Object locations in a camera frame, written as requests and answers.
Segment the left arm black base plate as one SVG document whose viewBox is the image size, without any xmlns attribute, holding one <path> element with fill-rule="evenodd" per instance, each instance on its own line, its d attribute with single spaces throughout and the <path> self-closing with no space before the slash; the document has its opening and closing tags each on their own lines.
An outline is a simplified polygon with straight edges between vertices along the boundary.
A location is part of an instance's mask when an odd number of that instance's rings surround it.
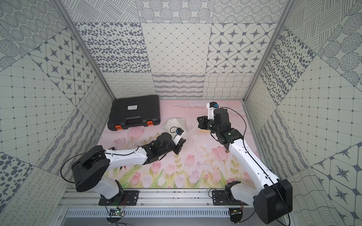
<svg viewBox="0 0 362 226">
<path fill-rule="evenodd" d="M 99 206 L 136 206 L 139 193 L 138 190 L 124 190 L 111 199 L 101 195 Z"/>
</svg>

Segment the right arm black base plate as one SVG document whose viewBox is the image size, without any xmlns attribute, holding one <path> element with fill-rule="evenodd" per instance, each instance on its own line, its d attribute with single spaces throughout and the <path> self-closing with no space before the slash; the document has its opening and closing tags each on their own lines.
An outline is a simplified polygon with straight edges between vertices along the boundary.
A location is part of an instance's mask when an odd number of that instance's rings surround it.
<svg viewBox="0 0 362 226">
<path fill-rule="evenodd" d="M 235 199 L 228 200 L 223 190 L 211 189 L 208 195 L 212 198 L 214 206 L 241 206 L 241 201 Z"/>
</svg>

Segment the cream cloth soil bag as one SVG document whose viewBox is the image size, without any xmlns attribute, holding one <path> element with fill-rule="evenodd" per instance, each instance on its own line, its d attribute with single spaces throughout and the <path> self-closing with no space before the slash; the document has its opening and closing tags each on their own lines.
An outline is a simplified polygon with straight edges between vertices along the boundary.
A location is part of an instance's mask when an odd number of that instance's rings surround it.
<svg viewBox="0 0 362 226">
<path fill-rule="evenodd" d="M 185 118 L 171 118 L 164 123 L 162 128 L 170 133 L 175 133 L 177 128 L 181 128 L 184 132 L 187 132 Z"/>
</svg>

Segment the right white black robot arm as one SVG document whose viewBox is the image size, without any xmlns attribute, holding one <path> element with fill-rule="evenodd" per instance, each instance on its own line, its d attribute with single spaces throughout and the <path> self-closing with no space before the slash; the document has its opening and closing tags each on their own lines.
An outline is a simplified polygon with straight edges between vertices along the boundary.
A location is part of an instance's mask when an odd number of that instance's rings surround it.
<svg viewBox="0 0 362 226">
<path fill-rule="evenodd" d="M 287 179 L 280 180 L 271 172 L 247 145 L 244 135 L 231 126 L 228 108 L 216 102 L 207 104 L 208 115 L 198 117 L 198 128 L 210 131 L 212 137 L 223 145 L 243 165 L 255 188 L 239 181 L 228 183 L 226 195 L 236 201 L 253 206 L 265 224 L 288 215 L 293 210 L 293 187 Z"/>
</svg>

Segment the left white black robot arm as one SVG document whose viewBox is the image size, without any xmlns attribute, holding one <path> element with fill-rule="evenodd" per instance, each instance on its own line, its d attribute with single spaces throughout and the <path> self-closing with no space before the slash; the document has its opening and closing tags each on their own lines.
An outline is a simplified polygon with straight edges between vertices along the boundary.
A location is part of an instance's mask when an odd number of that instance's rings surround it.
<svg viewBox="0 0 362 226">
<path fill-rule="evenodd" d="M 100 194 L 100 205 L 121 204 L 126 195 L 118 180 L 105 175 L 108 170 L 128 165 L 147 165 L 162 160 L 168 153 L 179 154 L 186 139 L 183 130 L 176 135 L 164 132 L 156 140 L 129 150 L 104 149 L 94 146 L 86 153 L 75 155 L 77 160 L 71 165 L 72 183 L 77 192 L 93 191 Z"/>
</svg>

